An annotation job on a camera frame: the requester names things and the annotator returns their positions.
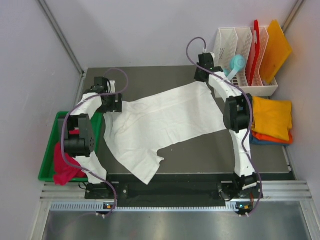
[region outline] green plastic tray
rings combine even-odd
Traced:
[[[39,172],[38,179],[40,181],[44,182],[53,182],[54,181],[54,174],[56,174],[54,170],[54,150],[56,144],[59,142],[59,130],[58,130],[58,118],[60,116],[66,116],[67,111],[60,111],[57,113],[53,128],[51,131],[51,135],[49,138],[48,145],[46,147],[46,151],[44,154],[42,166]],[[91,118],[91,124],[92,124],[92,129],[93,133],[95,135],[95,152],[97,153],[98,151],[98,146],[99,146],[99,138],[100,138],[100,131],[101,131],[101,126],[102,126],[102,120],[104,116],[102,113],[95,113],[94,116]],[[71,182],[87,182],[88,178],[87,177],[75,177],[71,180]]]

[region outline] wall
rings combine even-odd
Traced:
[[[296,0],[46,0],[84,68],[190,65],[217,28],[283,23]],[[201,41],[190,48],[197,59]]]
[[[55,115],[79,74],[35,0],[0,2],[0,238],[27,239]]]
[[[274,98],[293,104],[294,144],[288,148],[298,176],[307,180],[320,213],[320,1],[307,0],[288,29],[293,53],[278,73]]]

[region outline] white file organizer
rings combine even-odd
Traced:
[[[246,94],[259,97],[270,97],[278,88],[274,78],[270,85],[263,85],[260,77],[260,66],[268,44],[269,35],[265,27],[260,27],[260,51],[254,71],[252,86],[248,86],[245,69],[233,78],[233,84],[238,85]],[[236,55],[241,54],[248,60],[250,47],[253,40],[252,30],[249,27],[219,28],[215,39],[213,52],[215,54],[214,66],[221,66],[230,70],[229,62]]]

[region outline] stack of folded clothes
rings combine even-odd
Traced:
[[[253,97],[253,123],[250,143],[288,146],[293,143],[291,101]]]

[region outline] metal floor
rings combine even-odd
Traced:
[[[124,67],[129,77],[129,87],[123,100],[136,101],[194,82],[194,66]],[[89,89],[94,77],[103,76],[107,68],[89,68],[83,90]],[[118,90],[125,86],[124,76],[112,71],[107,76],[116,80]],[[223,109],[224,102],[216,102]],[[221,174],[233,173],[235,156],[232,139],[227,130],[203,135],[160,149],[164,157],[157,174]],[[106,143],[100,141],[98,158],[109,174],[129,174],[111,154]],[[261,173],[288,173],[288,164],[281,146],[251,145],[252,160]]]
[[[234,212],[115,212],[106,219],[85,215],[69,224],[83,214],[50,212],[43,240],[311,239],[298,202],[262,202],[249,218]]]

